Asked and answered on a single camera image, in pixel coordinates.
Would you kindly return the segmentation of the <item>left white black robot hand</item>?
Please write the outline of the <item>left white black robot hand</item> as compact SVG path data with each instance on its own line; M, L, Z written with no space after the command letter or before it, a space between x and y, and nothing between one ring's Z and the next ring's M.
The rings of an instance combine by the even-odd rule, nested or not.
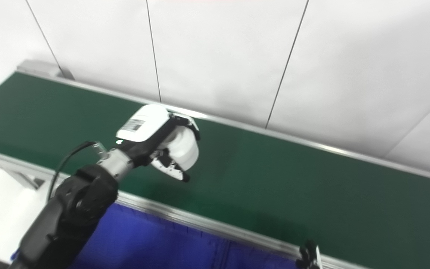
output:
M196 121L187 115L169 112L161 105L142 106L117 131L117 148L133 168L152 165L181 182L199 157L201 139Z

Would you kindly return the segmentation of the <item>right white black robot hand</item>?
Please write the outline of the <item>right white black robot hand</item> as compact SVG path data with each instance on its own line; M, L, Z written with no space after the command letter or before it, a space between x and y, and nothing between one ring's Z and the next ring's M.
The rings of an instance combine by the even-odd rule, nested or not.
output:
M299 253L300 258L295 261L297 269L323 269L319 246L314 240L307 240Z

